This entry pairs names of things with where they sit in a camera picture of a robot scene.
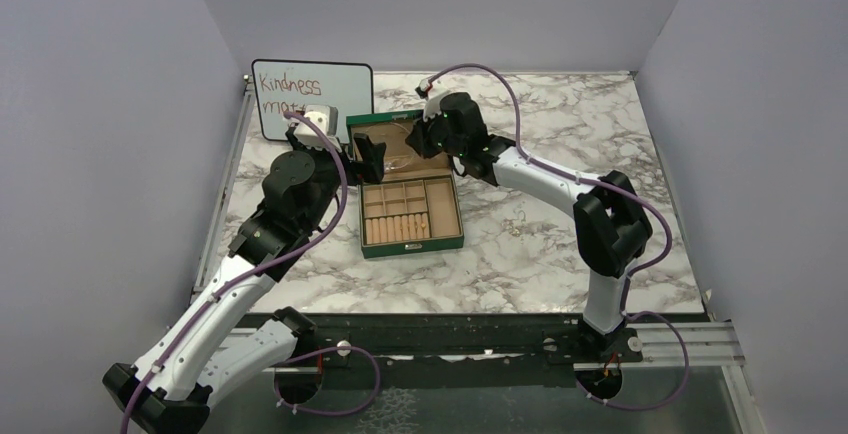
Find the green jewelry box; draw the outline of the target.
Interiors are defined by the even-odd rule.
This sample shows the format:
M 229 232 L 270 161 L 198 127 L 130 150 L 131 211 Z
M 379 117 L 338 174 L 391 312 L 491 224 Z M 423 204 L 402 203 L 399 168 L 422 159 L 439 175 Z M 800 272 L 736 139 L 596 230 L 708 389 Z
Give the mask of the green jewelry box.
M 364 133 L 387 145 L 380 184 L 359 194 L 360 246 L 366 259 L 460 249 L 465 233 L 454 173 L 446 155 L 419 157 L 405 139 L 422 112 L 351 116 L 348 134 Z

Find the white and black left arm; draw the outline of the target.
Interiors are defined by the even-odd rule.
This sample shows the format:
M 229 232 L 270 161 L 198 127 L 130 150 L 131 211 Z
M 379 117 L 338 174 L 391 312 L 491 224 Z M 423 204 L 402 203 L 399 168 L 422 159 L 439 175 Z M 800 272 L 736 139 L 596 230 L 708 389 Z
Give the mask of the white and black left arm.
M 313 355 L 315 325 L 294 308 L 256 333 L 221 347 L 254 304 L 338 225 L 351 187 L 380 182 L 387 146 L 355 134 L 355 151 L 335 136 L 290 130 L 289 150 L 270 164 L 263 196 L 227 256 L 175 325 L 136 361 L 115 363 L 103 384 L 122 410 L 120 430 L 197 433 L 211 411 L 276 362 Z

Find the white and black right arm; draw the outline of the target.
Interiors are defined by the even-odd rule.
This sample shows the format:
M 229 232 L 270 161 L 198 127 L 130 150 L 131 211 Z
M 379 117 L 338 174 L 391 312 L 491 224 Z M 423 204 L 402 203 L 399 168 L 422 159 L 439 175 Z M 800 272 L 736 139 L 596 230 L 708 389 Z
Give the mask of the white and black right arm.
M 478 104 L 465 92 L 428 99 L 406 143 L 425 159 L 455 158 L 466 175 L 528 194 L 574 221 L 578 252 L 590 269 L 577 347 L 592 361 L 612 353 L 626 325 L 626 273 L 653 233 L 629 178 L 619 171 L 596 176 L 542 167 L 540 159 L 523 156 L 516 141 L 489 133 Z

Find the whiteboard with red writing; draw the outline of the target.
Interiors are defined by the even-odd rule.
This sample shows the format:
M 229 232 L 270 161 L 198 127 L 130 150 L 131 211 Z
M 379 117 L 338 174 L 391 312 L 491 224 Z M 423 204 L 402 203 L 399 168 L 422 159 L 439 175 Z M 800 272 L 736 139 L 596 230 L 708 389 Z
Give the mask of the whiteboard with red writing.
M 251 74 L 261 132 L 268 141 L 286 139 L 285 112 L 327 105 L 338 110 L 339 139 L 346 144 L 346 119 L 375 111 L 374 72 L 365 63 L 256 59 Z

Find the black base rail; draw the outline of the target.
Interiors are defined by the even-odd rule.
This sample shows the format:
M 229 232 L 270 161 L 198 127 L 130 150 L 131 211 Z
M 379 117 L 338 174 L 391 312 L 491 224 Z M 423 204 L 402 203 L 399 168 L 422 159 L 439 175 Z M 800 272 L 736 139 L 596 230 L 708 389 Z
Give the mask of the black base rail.
M 309 397 L 320 390 L 368 391 L 374 386 L 441 389 L 542 386 L 572 388 L 576 370 L 619 373 L 642 361 L 634 329 L 595 335 L 575 314 L 319 314 L 317 330 L 298 355 L 339 344 L 291 367 L 275 362 L 272 385 Z

